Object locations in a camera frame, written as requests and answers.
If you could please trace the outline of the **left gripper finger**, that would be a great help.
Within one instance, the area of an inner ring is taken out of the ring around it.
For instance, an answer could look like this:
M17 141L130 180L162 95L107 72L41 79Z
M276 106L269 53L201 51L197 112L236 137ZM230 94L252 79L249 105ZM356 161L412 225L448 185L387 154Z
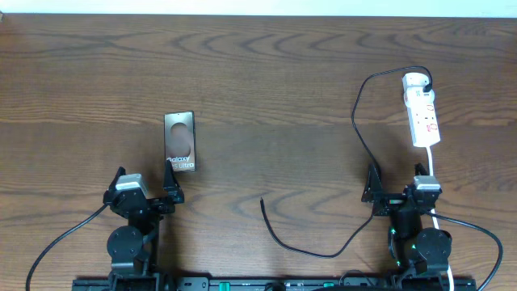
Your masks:
M116 190L116 184L122 175L126 175L126 170L123 167L119 167L115 174L114 179L108 186L108 189L107 189L108 192L114 192Z
M174 176L173 166L169 159L165 161L162 187L169 195L178 195L181 191L181 187L179 186L177 179Z

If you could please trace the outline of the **Galaxy smartphone with reflective screen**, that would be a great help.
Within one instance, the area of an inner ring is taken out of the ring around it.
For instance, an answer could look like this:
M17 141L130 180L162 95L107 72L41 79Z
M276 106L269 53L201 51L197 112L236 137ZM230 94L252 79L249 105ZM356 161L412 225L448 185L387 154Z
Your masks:
M164 115L165 159L175 172L196 170L195 115L193 111Z

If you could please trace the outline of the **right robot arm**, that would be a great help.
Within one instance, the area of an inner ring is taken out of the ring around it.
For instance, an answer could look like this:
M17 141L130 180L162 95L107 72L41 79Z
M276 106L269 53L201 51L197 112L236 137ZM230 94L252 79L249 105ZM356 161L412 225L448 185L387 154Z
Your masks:
M421 219L435 207L441 193L438 180L428 175L420 163L415 166L413 182L399 193L385 191L377 168L368 166L361 200L372 205L374 216L390 219L389 252L399 267L399 273L390 277L390 284L397 289L415 288L424 280L439 284L449 268L452 236L445 230L423 227Z

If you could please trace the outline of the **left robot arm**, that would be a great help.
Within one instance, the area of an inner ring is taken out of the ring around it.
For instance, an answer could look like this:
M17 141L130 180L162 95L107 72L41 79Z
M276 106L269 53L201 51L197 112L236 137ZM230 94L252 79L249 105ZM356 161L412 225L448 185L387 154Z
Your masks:
M163 189L166 196L148 198L140 174L116 172L103 195L103 204L128 221L107 240L111 256L110 290L175 290L174 278L158 268L160 222L184 202L183 190L174 177L171 161L165 162Z

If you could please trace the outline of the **white USB charger plug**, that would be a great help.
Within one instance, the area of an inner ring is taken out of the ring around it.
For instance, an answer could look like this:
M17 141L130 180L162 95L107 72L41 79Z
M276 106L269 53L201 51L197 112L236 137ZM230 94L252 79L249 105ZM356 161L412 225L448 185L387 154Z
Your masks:
M409 87L418 86L425 87L429 84L429 78L425 74L411 72L404 75L402 78L402 85L404 91L406 91Z

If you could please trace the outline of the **white power strip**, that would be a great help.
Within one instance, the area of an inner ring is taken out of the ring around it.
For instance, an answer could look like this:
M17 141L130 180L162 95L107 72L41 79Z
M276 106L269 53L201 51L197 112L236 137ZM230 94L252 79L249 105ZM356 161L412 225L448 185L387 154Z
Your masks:
M434 100L434 91L424 92L420 86L410 86L404 93L411 138L415 147L426 148L440 142Z

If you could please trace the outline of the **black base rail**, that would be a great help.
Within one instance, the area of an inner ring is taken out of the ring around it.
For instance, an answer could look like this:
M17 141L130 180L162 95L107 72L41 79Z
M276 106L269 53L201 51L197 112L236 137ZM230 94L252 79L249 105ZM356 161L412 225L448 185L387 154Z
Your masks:
M305 291L305 290L449 290L449 281L439 278L406 278L400 284L395 279L375 278L352 273L342 279L209 279L207 277L155 279L78 279L73 291L165 290L165 291Z

